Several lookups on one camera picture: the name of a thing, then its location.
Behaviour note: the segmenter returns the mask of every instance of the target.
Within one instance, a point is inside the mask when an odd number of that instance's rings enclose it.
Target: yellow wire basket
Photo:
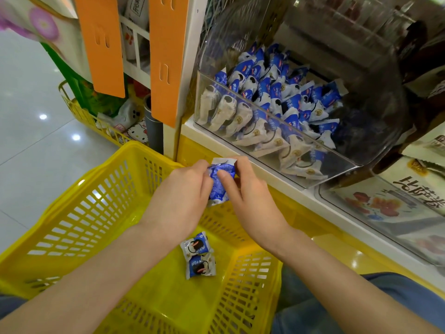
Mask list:
[[[66,105],[70,109],[73,116],[81,123],[85,124],[88,128],[96,131],[98,134],[106,138],[107,140],[113,142],[117,146],[122,146],[125,143],[129,142],[131,139],[128,136],[124,135],[122,132],[116,130],[115,128],[110,127],[104,121],[98,119],[93,116],[88,110],[81,108],[79,102],[74,98],[70,99],[68,94],[66,93],[64,86],[67,84],[67,81],[63,81],[59,84],[59,92],[65,101]],[[107,128],[98,128],[97,126],[106,126]]]
[[[137,141],[125,143],[0,256],[0,292],[33,298],[57,283],[137,223],[154,190],[181,166]],[[214,248],[216,276],[186,280],[176,247],[96,332],[269,333],[282,264],[249,238],[230,202],[207,208],[194,234],[200,231]]]

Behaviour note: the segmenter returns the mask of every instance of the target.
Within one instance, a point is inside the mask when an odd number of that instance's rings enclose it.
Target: orange board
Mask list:
[[[175,128],[189,0],[150,0],[152,115]]]
[[[94,90],[125,97],[118,0],[75,0]]]

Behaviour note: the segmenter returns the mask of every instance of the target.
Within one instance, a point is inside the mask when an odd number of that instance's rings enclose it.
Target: forearm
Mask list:
[[[350,333],[441,333],[289,227],[272,249],[292,267],[338,325]]]
[[[0,321],[0,333],[92,333],[169,248],[140,225]]]

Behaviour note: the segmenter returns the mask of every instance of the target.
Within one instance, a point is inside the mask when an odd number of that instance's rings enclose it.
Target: floor tile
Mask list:
[[[0,32],[0,164],[73,119],[64,78],[41,44]]]
[[[23,236],[26,228],[0,211],[0,254]]]
[[[74,120],[0,166],[0,210],[31,227],[45,208],[118,147]]]

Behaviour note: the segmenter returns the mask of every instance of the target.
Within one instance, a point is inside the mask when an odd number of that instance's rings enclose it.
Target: hand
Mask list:
[[[270,195],[267,183],[258,179],[249,159],[234,157],[240,177],[238,185],[226,171],[218,171],[229,200],[242,227],[249,236],[267,251],[275,251],[280,236],[290,228]]]
[[[151,236],[170,241],[169,251],[193,232],[203,215],[213,187],[208,167],[201,159],[191,167],[173,170],[142,216],[139,224],[149,227]]]

